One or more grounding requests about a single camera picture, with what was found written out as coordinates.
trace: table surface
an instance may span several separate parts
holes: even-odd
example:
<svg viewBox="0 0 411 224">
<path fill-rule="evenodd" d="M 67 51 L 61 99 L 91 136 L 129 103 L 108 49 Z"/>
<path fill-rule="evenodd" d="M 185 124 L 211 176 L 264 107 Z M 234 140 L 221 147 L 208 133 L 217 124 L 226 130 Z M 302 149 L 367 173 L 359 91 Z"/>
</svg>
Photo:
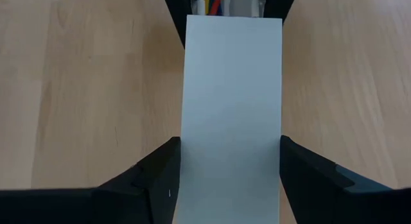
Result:
<svg viewBox="0 0 411 224">
<path fill-rule="evenodd" d="M 411 186 L 411 0 L 295 0 L 283 133 Z M 0 0 L 0 188 L 98 185 L 180 133 L 164 0 Z M 282 192 L 281 223 L 293 223 Z"/>
</svg>

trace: white paper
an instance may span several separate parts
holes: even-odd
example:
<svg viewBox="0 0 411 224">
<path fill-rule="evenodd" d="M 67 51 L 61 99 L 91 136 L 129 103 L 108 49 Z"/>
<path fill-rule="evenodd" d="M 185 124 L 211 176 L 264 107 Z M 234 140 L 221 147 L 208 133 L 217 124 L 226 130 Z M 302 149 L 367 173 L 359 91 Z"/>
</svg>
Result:
<svg viewBox="0 0 411 224">
<path fill-rule="evenodd" d="M 178 224 L 278 223 L 281 31 L 188 17 Z"/>
</svg>

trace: wooden table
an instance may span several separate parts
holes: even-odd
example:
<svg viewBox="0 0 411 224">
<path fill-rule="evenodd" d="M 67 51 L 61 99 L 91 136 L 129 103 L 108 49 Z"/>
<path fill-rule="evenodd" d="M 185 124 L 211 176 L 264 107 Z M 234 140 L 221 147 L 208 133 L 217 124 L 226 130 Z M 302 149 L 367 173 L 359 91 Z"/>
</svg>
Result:
<svg viewBox="0 0 411 224">
<path fill-rule="evenodd" d="M 295 0 L 283 133 L 411 186 L 411 0 Z M 0 0 L 0 188 L 102 183 L 180 132 L 164 0 Z M 293 223 L 282 192 L 281 223 Z"/>
</svg>

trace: wood grain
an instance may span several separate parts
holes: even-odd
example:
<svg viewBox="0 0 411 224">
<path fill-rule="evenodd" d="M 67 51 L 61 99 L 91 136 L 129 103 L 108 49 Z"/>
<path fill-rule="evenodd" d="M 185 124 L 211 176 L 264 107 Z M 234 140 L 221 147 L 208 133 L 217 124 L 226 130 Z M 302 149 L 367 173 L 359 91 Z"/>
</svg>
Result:
<svg viewBox="0 0 411 224">
<path fill-rule="evenodd" d="M 393 188 L 411 186 L 410 4 L 296 0 L 284 25 L 283 133 Z M 178 135 L 183 56 L 164 0 L 0 0 L 0 188 L 98 185 Z"/>
</svg>

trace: red wire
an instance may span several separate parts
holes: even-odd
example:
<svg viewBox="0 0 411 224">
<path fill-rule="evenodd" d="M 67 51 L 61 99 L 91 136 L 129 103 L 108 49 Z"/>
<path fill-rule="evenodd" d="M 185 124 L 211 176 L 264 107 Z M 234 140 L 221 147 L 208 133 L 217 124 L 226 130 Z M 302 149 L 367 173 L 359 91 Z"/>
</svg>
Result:
<svg viewBox="0 0 411 224">
<path fill-rule="evenodd" d="M 221 0 L 214 0 L 213 5 L 211 6 L 211 10 L 209 15 L 216 15 L 218 11 L 218 7 L 221 3 Z"/>
</svg>

